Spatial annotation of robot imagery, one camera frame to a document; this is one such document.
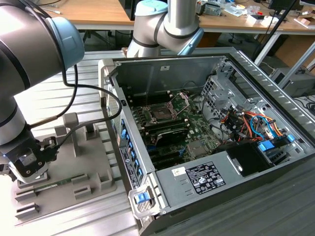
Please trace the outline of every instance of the wooden table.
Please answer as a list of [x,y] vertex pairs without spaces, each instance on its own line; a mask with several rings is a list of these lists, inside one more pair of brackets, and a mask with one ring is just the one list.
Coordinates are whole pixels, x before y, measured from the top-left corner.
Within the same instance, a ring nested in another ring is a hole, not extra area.
[[[265,15],[272,10],[249,0],[244,6],[258,5]],[[69,19],[79,30],[132,30],[134,22],[129,20],[118,0],[62,0],[57,3],[61,16]],[[223,16],[200,16],[200,26],[205,32],[231,32],[231,33],[265,33],[267,27],[263,25],[248,25],[246,16],[236,17],[225,11]],[[309,30],[294,21],[294,17],[288,16],[288,21],[282,23],[277,32],[272,36],[268,44],[258,56],[255,63],[259,64],[267,55],[271,47],[281,34],[315,35],[315,30]]]

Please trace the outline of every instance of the cardboard box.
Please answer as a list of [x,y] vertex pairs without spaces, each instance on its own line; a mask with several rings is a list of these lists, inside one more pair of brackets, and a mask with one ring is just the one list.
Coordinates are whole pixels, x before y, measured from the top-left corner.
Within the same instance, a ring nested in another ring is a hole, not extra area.
[[305,26],[315,25],[315,7],[307,7],[296,20]]

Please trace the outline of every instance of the electronic components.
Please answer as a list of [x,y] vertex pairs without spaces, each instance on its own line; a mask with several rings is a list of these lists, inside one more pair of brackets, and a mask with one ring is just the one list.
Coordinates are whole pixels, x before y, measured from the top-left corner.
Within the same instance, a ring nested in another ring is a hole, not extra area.
[[207,154],[206,149],[199,140],[189,143],[187,148],[195,158]]
[[[161,99],[155,96],[154,101],[162,100],[162,96]],[[168,102],[132,108],[151,161],[158,170],[207,156],[220,144],[184,92],[171,97]]]
[[[268,91],[278,90],[268,77],[257,75],[256,65],[241,54],[223,51],[117,59],[108,66],[117,65],[110,76],[114,92],[126,101],[120,120],[133,145],[121,170],[132,185],[133,215],[146,235],[271,182],[315,153],[306,131],[274,100],[281,98],[305,124],[299,107],[285,94],[270,99]],[[195,87],[186,88],[189,81]],[[274,147],[263,151],[261,143]],[[121,141],[121,150],[126,146]],[[144,192],[150,200],[137,204],[135,196]]]

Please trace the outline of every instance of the blue latch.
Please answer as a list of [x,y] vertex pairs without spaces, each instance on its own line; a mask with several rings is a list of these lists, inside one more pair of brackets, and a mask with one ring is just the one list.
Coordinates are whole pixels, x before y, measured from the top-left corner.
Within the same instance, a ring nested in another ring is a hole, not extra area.
[[135,166],[136,166],[136,168],[139,166],[139,161],[138,160],[135,160]]
[[295,140],[295,137],[292,134],[289,134],[287,136],[287,139],[289,139],[290,142],[293,142]]
[[134,153],[134,151],[131,152],[131,157],[132,157],[132,160],[136,158],[136,153]]
[[142,176],[142,170],[139,169],[139,170],[138,170],[138,173],[139,173],[139,176],[141,177],[141,176]]
[[144,202],[150,200],[149,193],[147,193],[147,192],[140,193],[140,194],[136,195],[134,198],[135,198],[137,204],[144,203]]
[[126,136],[126,130],[125,129],[123,129],[123,131],[122,131],[122,138],[125,138],[125,136]]
[[262,151],[267,151],[267,150],[272,149],[272,148],[274,148],[274,147],[275,147],[275,146],[274,146],[269,140],[264,141],[264,142],[261,142],[261,143],[259,144],[259,148],[260,148]]

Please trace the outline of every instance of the metal table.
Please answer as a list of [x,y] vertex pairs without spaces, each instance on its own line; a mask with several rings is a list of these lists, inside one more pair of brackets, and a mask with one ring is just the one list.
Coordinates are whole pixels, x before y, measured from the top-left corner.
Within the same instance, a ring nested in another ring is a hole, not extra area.
[[[103,58],[123,57],[121,51],[86,53],[78,64],[79,82],[97,85],[97,63]],[[73,68],[68,79],[74,80]],[[16,99],[29,123],[56,114],[66,106],[72,89],[62,84],[61,75],[19,94]],[[101,109],[98,92],[79,88],[72,112],[80,121],[99,118]],[[34,131],[35,135],[51,133],[52,122]],[[106,154],[117,184],[110,194],[52,213],[22,227],[12,228],[13,220],[8,211],[7,193],[0,178],[2,202],[2,231],[11,230],[13,235],[122,235],[136,236],[138,229],[133,218],[121,173],[105,124],[99,125]],[[266,184],[224,205],[217,206],[181,224],[159,232],[159,236],[182,235],[314,235],[315,224],[315,160],[299,166],[282,178]]]

